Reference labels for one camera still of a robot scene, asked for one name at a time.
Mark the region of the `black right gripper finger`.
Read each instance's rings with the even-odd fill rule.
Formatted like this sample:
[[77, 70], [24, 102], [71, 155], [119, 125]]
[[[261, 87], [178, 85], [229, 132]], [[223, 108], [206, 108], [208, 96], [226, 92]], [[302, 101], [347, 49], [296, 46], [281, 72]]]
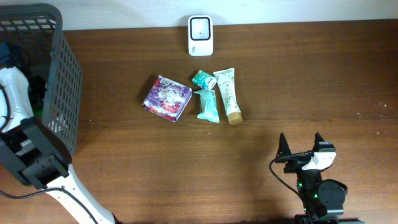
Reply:
[[313, 152], [320, 152], [323, 150], [324, 146], [322, 144], [320, 144], [321, 142], [323, 142], [324, 139], [322, 138], [322, 136], [320, 135], [320, 133], [315, 133], [315, 140], [314, 140], [314, 146], [312, 151]]
[[290, 147], [287, 143], [284, 133], [280, 133], [279, 146], [278, 146], [278, 150], [277, 150], [277, 154], [276, 154], [275, 158], [280, 159], [282, 157], [289, 156], [291, 154], [292, 153], [291, 153]]

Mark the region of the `white leafy cream tube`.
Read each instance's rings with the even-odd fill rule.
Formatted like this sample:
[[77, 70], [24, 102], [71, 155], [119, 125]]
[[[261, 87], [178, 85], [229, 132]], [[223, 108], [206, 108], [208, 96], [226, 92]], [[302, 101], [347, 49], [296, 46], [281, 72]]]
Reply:
[[238, 106], [235, 90], [234, 68], [213, 72], [223, 100], [228, 123], [237, 125], [243, 122], [243, 116]]

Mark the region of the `mint green wipes packet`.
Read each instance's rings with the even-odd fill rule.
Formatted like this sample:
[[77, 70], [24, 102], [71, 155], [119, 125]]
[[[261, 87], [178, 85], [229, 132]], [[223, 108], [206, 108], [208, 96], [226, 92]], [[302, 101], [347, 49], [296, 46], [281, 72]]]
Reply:
[[216, 95], [214, 90], [198, 90], [195, 94], [200, 96], [201, 111], [197, 115], [198, 119], [205, 119], [213, 123], [219, 123], [220, 117], [216, 104]]

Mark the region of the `small teal tissue pack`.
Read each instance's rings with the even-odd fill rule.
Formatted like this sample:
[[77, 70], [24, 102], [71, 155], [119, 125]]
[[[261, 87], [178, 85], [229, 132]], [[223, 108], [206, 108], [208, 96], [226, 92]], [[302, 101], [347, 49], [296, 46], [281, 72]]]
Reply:
[[217, 84], [217, 79], [202, 70], [199, 70], [197, 74], [192, 78], [194, 85], [204, 90], [212, 90]]

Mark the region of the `purple floral pack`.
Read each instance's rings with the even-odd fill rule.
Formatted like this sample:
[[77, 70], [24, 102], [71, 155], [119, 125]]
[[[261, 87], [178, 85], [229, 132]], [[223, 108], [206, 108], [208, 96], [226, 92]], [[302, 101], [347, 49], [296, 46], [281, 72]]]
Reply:
[[192, 97], [192, 89], [159, 75], [143, 101], [146, 110], [176, 122]]

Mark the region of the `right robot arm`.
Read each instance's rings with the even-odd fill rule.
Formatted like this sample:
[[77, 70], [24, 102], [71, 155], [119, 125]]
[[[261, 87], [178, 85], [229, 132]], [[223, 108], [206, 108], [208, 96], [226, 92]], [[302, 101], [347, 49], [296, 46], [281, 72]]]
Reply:
[[[299, 197], [303, 204], [303, 215], [295, 215], [293, 223], [317, 224], [362, 223], [358, 219], [341, 219], [348, 187], [334, 179], [323, 179], [322, 172], [332, 166], [336, 149], [332, 142], [325, 141], [320, 133], [315, 134], [313, 148], [309, 151], [292, 153], [284, 134], [279, 136], [279, 146], [275, 159], [271, 160], [271, 174], [285, 187]], [[273, 164], [284, 164], [284, 173], [296, 174], [294, 189], [283, 181], [272, 168]]]

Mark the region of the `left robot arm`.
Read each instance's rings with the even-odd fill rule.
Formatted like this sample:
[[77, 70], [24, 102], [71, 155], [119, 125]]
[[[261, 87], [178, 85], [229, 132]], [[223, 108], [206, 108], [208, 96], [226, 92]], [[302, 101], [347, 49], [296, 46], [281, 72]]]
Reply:
[[118, 223], [81, 183], [63, 142], [35, 118], [28, 87], [16, 67], [1, 69], [1, 164], [37, 189], [32, 197], [50, 195], [78, 223]]

